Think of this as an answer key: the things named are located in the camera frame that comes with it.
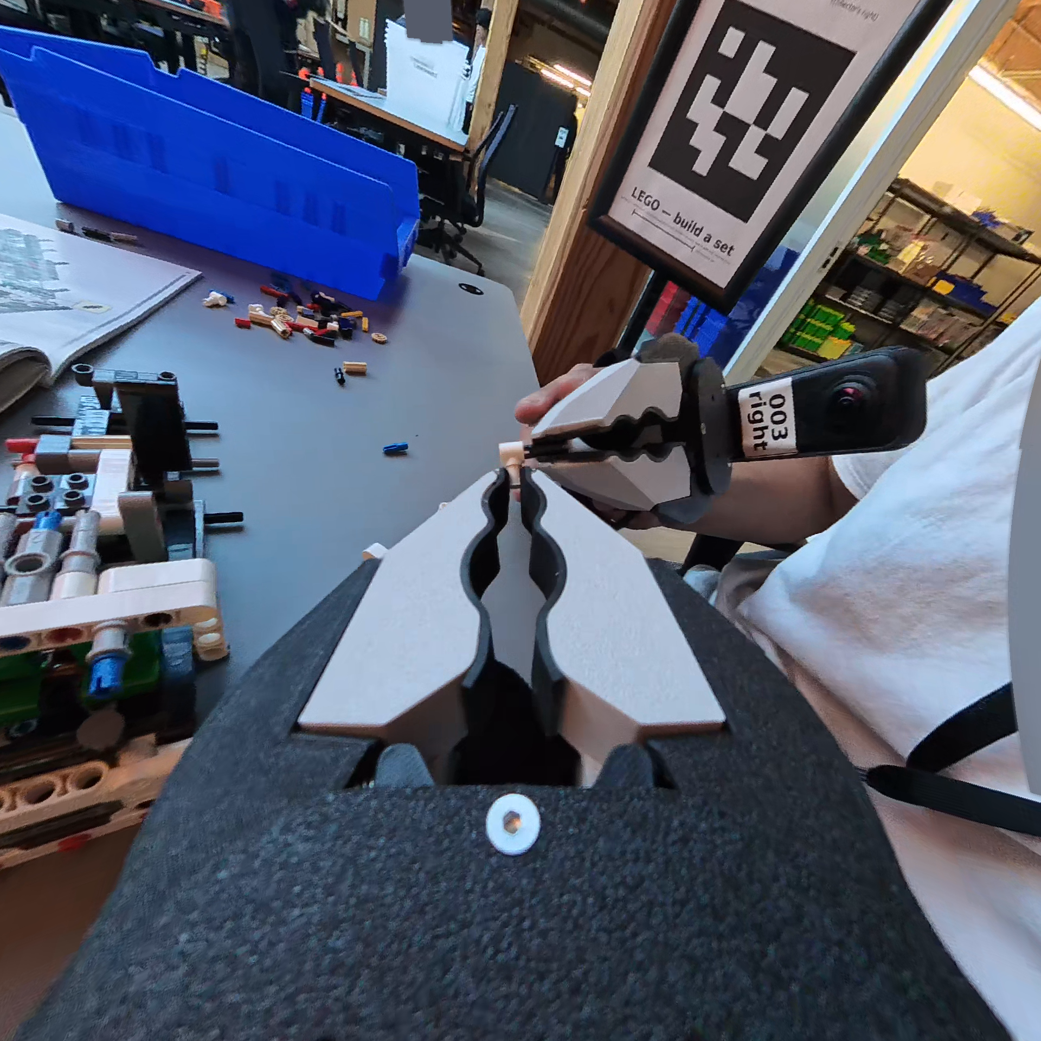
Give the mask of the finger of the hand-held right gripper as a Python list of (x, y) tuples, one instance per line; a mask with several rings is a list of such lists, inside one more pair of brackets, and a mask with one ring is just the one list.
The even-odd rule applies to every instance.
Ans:
[(573, 494), (619, 510), (651, 511), (692, 491), (684, 449), (528, 449), (527, 460)]
[(609, 433), (618, 423), (642, 429), (680, 416), (683, 369), (677, 360), (630, 358), (596, 375), (554, 405), (531, 433), (530, 451), (548, 452), (574, 438)]

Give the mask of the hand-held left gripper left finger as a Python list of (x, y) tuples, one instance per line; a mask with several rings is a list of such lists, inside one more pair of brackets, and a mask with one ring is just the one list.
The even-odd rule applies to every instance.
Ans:
[(298, 718), (301, 731), (412, 744), (438, 783), (487, 722), (477, 688), (493, 659), (484, 592), (500, 572), (509, 477), (475, 481), (393, 545)]

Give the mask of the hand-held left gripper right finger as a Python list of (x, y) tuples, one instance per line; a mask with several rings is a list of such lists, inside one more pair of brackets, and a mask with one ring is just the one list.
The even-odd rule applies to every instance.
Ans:
[(530, 575), (545, 596), (532, 688), (592, 786), (611, 751), (721, 736), (723, 709), (644, 555), (545, 475), (522, 471)]

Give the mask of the person's right forearm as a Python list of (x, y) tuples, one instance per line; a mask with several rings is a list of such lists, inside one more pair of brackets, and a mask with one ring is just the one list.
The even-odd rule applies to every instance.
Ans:
[(727, 492), (713, 499), (693, 530), (761, 545), (794, 544), (826, 531), (857, 501), (828, 457), (739, 462)]

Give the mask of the lego truck chassis assembly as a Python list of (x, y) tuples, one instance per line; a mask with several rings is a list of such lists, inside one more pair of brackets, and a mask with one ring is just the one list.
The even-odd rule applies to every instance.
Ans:
[(1, 866), (139, 826), (197, 729), (196, 667), (229, 648), (170, 371), (72, 367), (74, 417), (14, 438), (1, 514)]

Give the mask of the pile of small lego pieces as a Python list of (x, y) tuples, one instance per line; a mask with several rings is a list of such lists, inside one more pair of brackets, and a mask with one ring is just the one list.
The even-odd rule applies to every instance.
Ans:
[(242, 314), (233, 318), (236, 328), (263, 328), (284, 340), (299, 335), (322, 346), (349, 342), (355, 337), (366, 337), (377, 345), (388, 342), (387, 335), (371, 324), (364, 310), (346, 305), (331, 293), (311, 291), (303, 297), (287, 285), (274, 284), (262, 284), (259, 291), (266, 302), (249, 303)]

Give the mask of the lego instruction booklet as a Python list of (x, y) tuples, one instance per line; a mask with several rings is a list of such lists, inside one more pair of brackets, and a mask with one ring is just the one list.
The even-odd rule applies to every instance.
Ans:
[(1, 215), (1, 409), (53, 384), (97, 345), (201, 274)]

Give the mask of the person's right hand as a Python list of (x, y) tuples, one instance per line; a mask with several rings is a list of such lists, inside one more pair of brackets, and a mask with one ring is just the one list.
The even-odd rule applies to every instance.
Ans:
[(596, 375), (596, 366), (579, 363), (563, 375), (541, 386), (537, 391), (520, 399), (514, 417), (522, 426), (533, 428), (560, 401)]

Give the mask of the stack of green bins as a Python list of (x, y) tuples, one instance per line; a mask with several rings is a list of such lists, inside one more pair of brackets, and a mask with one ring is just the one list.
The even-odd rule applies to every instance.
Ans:
[(781, 345), (837, 359), (852, 346), (854, 326), (845, 312), (810, 299), (782, 335)]

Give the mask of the stack of blue bins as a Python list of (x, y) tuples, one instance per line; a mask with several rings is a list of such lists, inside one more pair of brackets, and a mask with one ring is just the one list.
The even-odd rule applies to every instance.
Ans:
[(726, 369), (798, 258), (799, 251), (777, 247), (729, 312), (691, 297), (674, 331), (694, 342), (701, 358), (711, 358)]

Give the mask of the metal shelving rack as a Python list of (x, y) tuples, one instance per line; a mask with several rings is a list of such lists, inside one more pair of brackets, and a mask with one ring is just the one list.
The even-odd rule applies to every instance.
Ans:
[[(842, 356), (904, 345), (946, 371), (992, 342), (1039, 289), (1039, 233), (964, 192), (936, 188), (896, 178), (826, 262), (804, 305), (845, 312), (854, 333)], [(833, 360), (780, 339), (779, 371)]]

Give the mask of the black office chair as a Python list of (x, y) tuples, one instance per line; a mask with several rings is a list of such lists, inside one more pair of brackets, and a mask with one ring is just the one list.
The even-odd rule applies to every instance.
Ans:
[(516, 110), (517, 105), (511, 103), (496, 115), (469, 162), (445, 162), (440, 171), (421, 179), (416, 243), (440, 255), (449, 265), (458, 256), (465, 257), (475, 265), (478, 277), (485, 275), (485, 269), (462, 242), (468, 228), (483, 224), (488, 166), (507, 137)]

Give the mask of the black framed marker sign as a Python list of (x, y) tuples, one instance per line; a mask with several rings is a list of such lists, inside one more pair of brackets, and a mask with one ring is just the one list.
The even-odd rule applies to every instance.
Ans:
[(730, 310), (947, 7), (677, 3), (590, 226)]

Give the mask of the wooden background table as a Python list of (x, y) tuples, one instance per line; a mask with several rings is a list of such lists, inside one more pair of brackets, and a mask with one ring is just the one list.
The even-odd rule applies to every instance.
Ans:
[(354, 85), (344, 85), (318, 75), (312, 75), (307, 85), (316, 94), (324, 94), (341, 101), (357, 111), (391, 124), (398, 130), (420, 137), (432, 146), (446, 149), (457, 155), (464, 155), (471, 150), (467, 146), (466, 133), (454, 131), (447, 124), (435, 125), (425, 117), (414, 117), (401, 111), (399, 106), (395, 107), (386, 97), (379, 94)]

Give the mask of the blue plastic bin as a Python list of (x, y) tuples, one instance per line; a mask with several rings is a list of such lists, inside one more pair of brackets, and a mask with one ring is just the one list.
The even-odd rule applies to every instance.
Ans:
[(128, 48), (1, 30), (54, 197), (367, 300), (407, 265), (414, 163)]

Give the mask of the wooden post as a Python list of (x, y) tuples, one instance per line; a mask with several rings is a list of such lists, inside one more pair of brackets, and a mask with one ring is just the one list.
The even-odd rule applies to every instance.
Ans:
[(587, 219), (675, 5), (618, 3), (520, 310), (540, 384), (613, 348), (644, 289), (648, 266)]

